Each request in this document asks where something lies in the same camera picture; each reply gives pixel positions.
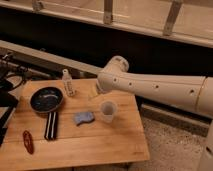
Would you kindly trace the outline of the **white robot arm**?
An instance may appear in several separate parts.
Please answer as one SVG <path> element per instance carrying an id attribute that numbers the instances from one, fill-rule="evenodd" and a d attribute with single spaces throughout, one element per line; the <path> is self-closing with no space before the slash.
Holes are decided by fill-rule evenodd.
<path id="1" fill-rule="evenodd" d="M 122 56 L 112 57 L 99 72 L 96 90 L 121 90 L 211 119 L 197 171 L 213 171 L 213 77 L 128 73 Z"/>

